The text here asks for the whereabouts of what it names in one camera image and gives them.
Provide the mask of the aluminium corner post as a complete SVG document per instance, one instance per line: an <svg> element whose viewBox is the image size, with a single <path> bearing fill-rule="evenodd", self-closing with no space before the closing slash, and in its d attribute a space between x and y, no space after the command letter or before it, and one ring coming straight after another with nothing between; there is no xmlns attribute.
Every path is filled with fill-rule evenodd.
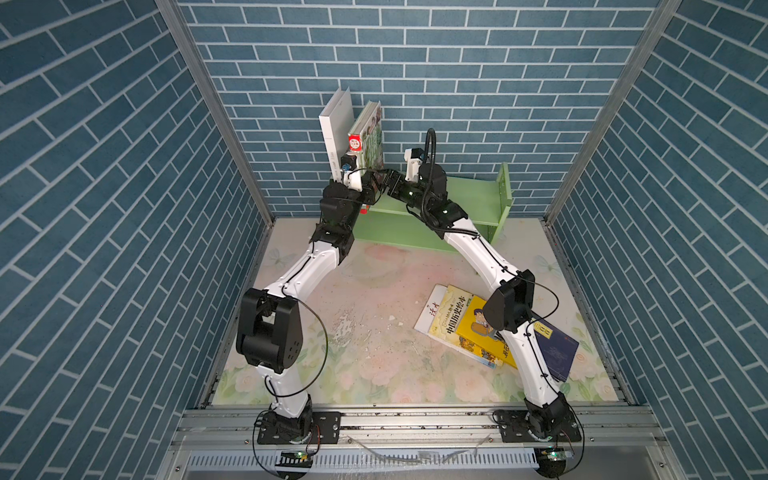
<svg viewBox="0 0 768 480"><path fill-rule="evenodd" d="M176 43L184 62L192 76L195 85L207 105L214 123L232 156L242 179L257 210L264 219L268 229L274 225L274 215L271 213L264 194L258 186L251 165L246 157L241 142L237 138L232 122L216 90L214 82L206 68L205 62L196 46L190 28L177 1L157 0L156 5Z"/></svg>
<svg viewBox="0 0 768 480"><path fill-rule="evenodd" d="M681 0L662 0L650 15L648 23L641 34L637 45L630 53L618 79L612 87L605 105L598 113L592 129L586 135L584 143L574 157L567 174L563 178L557 193L548 206L543 222L547 227L553 227L556 219L563 211L565 204L575 187L590 164L598 146L604 139L611 123L617 116L620 108L638 79L643 67L647 63L655 46L674 14L681 5Z"/></svg>

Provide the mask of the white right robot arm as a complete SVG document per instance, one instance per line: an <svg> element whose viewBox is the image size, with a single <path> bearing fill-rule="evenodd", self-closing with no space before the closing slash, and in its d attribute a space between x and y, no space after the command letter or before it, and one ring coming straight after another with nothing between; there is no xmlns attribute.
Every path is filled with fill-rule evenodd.
<svg viewBox="0 0 768 480"><path fill-rule="evenodd" d="M448 198L447 188L433 187L432 176L412 182L399 172L389 172L383 175L381 191L402 202L409 214L452 246L488 286L490 296L483 314L516 362L529 431L541 441L556 438L573 412L555 384L536 338L533 273L506 261L480 234L468 213Z"/></svg>

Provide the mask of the yellow cartoon cover book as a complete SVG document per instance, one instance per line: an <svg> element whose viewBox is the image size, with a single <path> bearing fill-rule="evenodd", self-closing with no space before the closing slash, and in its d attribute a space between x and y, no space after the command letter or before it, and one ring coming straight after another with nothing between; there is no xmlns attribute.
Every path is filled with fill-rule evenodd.
<svg viewBox="0 0 768 480"><path fill-rule="evenodd" d="M483 312L485 303L486 301L481 297L470 297L455 330L459 344L490 368L503 364L515 368L516 363L509 347L485 317Z"/></svg>

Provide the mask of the aluminium front rail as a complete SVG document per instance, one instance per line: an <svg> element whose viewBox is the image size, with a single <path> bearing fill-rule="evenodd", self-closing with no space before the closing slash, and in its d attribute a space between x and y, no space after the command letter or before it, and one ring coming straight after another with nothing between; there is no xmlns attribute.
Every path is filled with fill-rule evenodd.
<svg viewBox="0 0 768 480"><path fill-rule="evenodd" d="M584 405L549 440L535 438L513 405L316 408L308 432L290 439L261 409L188 410L159 477L194 473L467 474L490 470L541 478L679 479L682 468L651 411Z"/></svg>

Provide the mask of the white paperback book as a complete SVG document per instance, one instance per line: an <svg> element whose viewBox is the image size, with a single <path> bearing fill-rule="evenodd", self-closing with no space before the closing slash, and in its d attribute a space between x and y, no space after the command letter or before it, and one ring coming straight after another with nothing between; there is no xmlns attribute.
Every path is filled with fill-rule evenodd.
<svg viewBox="0 0 768 480"><path fill-rule="evenodd" d="M338 88L319 115L332 177L342 178L340 159L348 151L348 132L355 116L349 90Z"/></svg>

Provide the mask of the yellow history book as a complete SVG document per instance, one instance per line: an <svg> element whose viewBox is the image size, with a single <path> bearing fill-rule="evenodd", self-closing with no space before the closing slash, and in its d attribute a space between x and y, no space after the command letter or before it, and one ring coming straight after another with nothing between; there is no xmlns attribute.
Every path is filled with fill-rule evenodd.
<svg viewBox="0 0 768 480"><path fill-rule="evenodd" d="M452 285L446 287L446 294L427 336L436 340L438 343L489 367L478 357L463 349L459 344L458 335L455 333L456 327L469 303L470 297L474 295Z"/></svg>

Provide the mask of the green metal bookshelf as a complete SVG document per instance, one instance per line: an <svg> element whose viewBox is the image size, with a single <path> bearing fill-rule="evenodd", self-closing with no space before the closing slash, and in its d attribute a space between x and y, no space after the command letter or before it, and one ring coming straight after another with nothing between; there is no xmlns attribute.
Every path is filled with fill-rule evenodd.
<svg viewBox="0 0 768 480"><path fill-rule="evenodd" d="M447 177L436 181L427 200L427 211L441 228L456 226L465 213L490 243L501 234L513 204L509 166L503 164L493 181ZM361 214L354 237L391 246L452 252L454 249L424 224L420 204L405 204L384 191L380 200Z"/></svg>

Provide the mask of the dark blue book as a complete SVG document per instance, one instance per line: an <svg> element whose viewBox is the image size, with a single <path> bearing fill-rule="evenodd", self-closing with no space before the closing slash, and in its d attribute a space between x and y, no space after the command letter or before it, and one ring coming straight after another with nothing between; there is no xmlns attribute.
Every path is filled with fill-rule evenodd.
<svg viewBox="0 0 768 480"><path fill-rule="evenodd" d="M566 382L579 349L579 342L545 320L533 325L547 368L555 380Z"/></svg>

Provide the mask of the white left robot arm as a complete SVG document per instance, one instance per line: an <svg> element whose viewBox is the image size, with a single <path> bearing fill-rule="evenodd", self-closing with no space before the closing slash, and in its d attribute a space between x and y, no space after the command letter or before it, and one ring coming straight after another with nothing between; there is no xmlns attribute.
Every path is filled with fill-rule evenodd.
<svg viewBox="0 0 768 480"><path fill-rule="evenodd" d="M235 348L255 367L273 398L274 414L286 421L311 418L307 386L294 364L303 345L301 310L322 280L349 254L354 227L366 206L383 192L382 175L363 169L330 182L320 200L320 218L304 254L277 280L242 297Z"/></svg>

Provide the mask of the right aluminium corner post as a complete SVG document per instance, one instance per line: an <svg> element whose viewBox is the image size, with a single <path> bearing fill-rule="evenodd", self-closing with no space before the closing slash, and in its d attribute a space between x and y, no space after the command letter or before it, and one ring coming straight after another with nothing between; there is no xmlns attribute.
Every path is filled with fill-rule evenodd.
<svg viewBox="0 0 768 480"><path fill-rule="evenodd" d="M553 227L556 219L563 211L565 204L575 187L590 164L598 146L604 139L611 123L617 116L620 108L638 79L643 67L647 63L655 46L674 14L681 5L681 0L662 0L650 15L648 23L641 34L637 45L630 53L618 79L612 87L605 105L598 113L592 129L586 135L584 143L574 157L567 174L563 178L557 193L548 206L543 222L547 227Z"/></svg>

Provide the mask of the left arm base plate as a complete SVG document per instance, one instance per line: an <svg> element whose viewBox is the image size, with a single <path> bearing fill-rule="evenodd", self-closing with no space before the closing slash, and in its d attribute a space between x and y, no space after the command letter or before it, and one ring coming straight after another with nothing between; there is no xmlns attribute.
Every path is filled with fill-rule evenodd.
<svg viewBox="0 0 768 480"><path fill-rule="evenodd" d="M259 445L337 444L342 415L339 411L303 413L288 418L268 411L258 421L255 438Z"/></svg>

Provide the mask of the white red-lettered magazine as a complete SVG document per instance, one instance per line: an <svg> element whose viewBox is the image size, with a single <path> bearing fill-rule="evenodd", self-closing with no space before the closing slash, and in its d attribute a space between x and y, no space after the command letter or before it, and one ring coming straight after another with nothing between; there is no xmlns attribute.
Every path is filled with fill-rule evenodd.
<svg viewBox="0 0 768 480"><path fill-rule="evenodd" d="M436 285L430 293L415 325L414 329L420 333L427 335L430 327L437 316L441 302L446 294L447 287L445 285Z"/></svg>

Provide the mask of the green nature encyclopedia book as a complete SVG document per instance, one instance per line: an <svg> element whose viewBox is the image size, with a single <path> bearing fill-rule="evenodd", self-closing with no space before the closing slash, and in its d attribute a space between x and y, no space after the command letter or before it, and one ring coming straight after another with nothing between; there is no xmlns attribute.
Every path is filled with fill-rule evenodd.
<svg viewBox="0 0 768 480"><path fill-rule="evenodd" d="M348 133L346 154L357 156L357 165L364 169L383 168L383 108L380 102L369 101Z"/></svg>

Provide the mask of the left aluminium corner post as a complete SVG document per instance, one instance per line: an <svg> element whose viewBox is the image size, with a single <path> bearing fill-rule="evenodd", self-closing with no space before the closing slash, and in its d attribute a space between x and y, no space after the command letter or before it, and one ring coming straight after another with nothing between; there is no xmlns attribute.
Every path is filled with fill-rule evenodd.
<svg viewBox="0 0 768 480"><path fill-rule="evenodd" d="M195 85L207 105L214 123L232 156L242 179L257 210L264 219L268 229L274 225L274 215L271 213L264 194L258 186L251 165L246 157L241 142L237 138L232 122L216 90L214 82L206 68L205 62L196 46L190 28L177 1L157 0L156 5L176 43L184 62L192 76Z"/></svg>

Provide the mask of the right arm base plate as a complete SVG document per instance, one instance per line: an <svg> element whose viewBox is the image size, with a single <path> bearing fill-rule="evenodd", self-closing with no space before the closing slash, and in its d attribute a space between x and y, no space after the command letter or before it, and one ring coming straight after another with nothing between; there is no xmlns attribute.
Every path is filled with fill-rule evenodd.
<svg viewBox="0 0 768 480"><path fill-rule="evenodd" d="M491 413L503 443L559 443L576 444L583 440L583 431L572 413L568 413L557 433L535 433L526 410L497 409Z"/></svg>

